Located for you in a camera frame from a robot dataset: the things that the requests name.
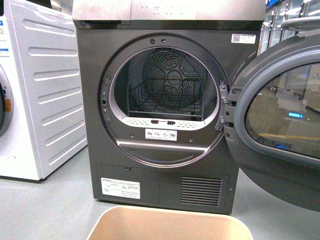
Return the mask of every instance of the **door hinge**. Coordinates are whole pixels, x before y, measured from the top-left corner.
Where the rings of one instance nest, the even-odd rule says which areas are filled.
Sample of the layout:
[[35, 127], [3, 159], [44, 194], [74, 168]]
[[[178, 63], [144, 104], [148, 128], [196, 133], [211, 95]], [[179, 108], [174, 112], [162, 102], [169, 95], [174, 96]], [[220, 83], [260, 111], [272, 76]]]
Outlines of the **door hinge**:
[[222, 131], [224, 124], [226, 124], [226, 122], [228, 121], [228, 118], [226, 116], [226, 111], [227, 111], [226, 109], [228, 109], [229, 105], [232, 102], [227, 99], [229, 93], [228, 93], [228, 88], [225, 84], [220, 85], [219, 91], [221, 96], [221, 109], [220, 109], [219, 120], [215, 125], [215, 129], [217, 131]]

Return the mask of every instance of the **white washing machine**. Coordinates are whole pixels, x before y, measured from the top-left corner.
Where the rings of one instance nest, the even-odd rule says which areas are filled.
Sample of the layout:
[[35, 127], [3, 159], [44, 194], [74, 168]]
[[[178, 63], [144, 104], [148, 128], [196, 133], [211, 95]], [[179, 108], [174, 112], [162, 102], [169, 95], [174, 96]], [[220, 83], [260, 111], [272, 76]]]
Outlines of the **white washing machine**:
[[87, 145], [71, 16], [24, 0], [0, 8], [0, 176], [45, 179]]

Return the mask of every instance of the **washing machine door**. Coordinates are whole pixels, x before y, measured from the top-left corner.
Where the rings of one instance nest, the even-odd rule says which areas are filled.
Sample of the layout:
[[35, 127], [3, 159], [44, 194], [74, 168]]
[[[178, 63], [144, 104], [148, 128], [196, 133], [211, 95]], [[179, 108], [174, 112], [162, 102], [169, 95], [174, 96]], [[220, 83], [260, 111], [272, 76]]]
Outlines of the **washing machine door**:
[[5, 113], [6, 113], [5, 94], [0, 82], [0, 131], [5, 122]]
[[244, 173], [279, 199], [320, 211], [320, 31], [259, 55], [227, 99], [224, 135]]
[[8, 129], [13, 116], [13, 94], [5, 71], [0, 65], [0, 137]]

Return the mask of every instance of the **perforated drum back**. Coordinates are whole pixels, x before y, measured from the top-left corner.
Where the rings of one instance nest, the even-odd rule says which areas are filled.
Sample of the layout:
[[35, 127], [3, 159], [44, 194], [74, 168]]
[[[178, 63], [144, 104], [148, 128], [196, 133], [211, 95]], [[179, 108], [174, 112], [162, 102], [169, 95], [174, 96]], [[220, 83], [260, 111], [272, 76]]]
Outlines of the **perforated drum back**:
[[143, 67], [144, 92], [159, 107], [185, 109], [198, 102], [208, 72], [193, 56], [176, 49], [156, 49]]

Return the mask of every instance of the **sticker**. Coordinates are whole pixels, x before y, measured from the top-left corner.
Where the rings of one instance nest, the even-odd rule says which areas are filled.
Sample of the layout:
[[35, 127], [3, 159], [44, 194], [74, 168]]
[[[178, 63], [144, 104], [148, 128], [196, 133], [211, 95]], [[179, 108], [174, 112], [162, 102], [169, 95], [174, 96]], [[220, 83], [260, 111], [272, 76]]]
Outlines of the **sticker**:
[[102, 194], [140, 199], [140, 182], [101, 178]]
[[255, 44], [256, 35], [253, 34], [232, 34], [231, 43], [234, 44]]
[[145, 129], [145, 139], [177, 141], [177, 135], [174, 130]]
[[9, 57], [9, 43], [0, 40], [0, 57]]

